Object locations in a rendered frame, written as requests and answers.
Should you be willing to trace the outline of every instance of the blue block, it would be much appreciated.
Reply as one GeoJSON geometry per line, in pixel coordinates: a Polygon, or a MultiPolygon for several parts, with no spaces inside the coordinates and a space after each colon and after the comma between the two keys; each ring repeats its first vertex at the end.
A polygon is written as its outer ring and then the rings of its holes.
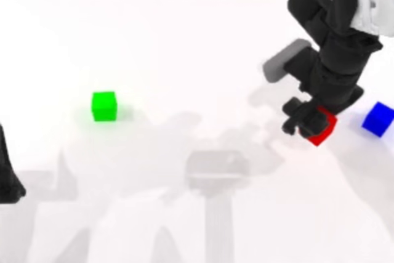
{"type": "Polygon", "coordinates": [[[394,120],[394,110],[377,102],[364,120],[363,128],[382,137],[394,120]]]}

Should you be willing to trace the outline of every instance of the white tabletop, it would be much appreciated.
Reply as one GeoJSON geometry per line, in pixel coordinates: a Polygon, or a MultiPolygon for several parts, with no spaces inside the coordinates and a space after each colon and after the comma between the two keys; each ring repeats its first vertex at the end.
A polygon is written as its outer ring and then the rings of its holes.
{"type": "Polygon", "coordinates": [[[394,127],[360,127],[394,107],[391,40],[316,148],[281,132],[297,82],[260,70],[309,39],[286,0],[0,3],[0,119],[28,190],[0,208],[0,262],[393,262],[394,127]],[[105,90],[116,123],[93,122],[105,90]]]}

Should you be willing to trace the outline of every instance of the white background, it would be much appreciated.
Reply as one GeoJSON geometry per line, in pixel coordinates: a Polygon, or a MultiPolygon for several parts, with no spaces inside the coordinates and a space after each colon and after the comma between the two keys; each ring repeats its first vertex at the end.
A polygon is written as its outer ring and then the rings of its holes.
{"type": "Polygon", "coordinates": [[[0,260],[60,262],[89,228],[69,262],[154,262],[166,226],[182,262],[205,262],[206,199],[184,177],[203,148],[249,161],[228,197],[234,262],[393,262],[394,129],[379,139],[360,128],[378,100],[394,107],[391,40],[316,148],[280,131],[282,104],[306,98],[297,83],[267,85],[260,71],[308,38],[286,0],[0,3],[0,119],[29,194],[0,208],[0,260]],[[118,95],[117,123],[92,120],[92,92],[105,90],[118,95]],[[27,173],[37,170],[48,178],[27,173]]]}

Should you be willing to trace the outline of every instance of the red block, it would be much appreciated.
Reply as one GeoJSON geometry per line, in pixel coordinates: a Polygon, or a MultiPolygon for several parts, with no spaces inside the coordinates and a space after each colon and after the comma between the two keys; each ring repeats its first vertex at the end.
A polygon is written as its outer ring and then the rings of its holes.
{"type": "Polygon", "coordinates": [[[335,117],[335,115],[328,112],[327,109],[325,109],[324,107],[319,106],[318,110],[320,112],[324,113],[325,115],[327,115],[329,125],[321,134],[308,138],[308,141],[311,142],[315,146],[319,146],[321,143],[324,142],[324,140],[326,140],[332,134],[332,132],[334,131],[335,125],[337,124],[337,121],[338,121],[338,119],[335,117]]]}

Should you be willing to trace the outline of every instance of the green block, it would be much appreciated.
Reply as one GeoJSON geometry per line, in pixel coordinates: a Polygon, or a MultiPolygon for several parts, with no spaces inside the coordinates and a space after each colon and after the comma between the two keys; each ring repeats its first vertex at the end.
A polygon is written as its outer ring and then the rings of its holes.
{"type": "Polygon", "coordinates": [[[94,92],[92,113],[94,121],[116,121],[118,103],[115,92],[94,92]]]}

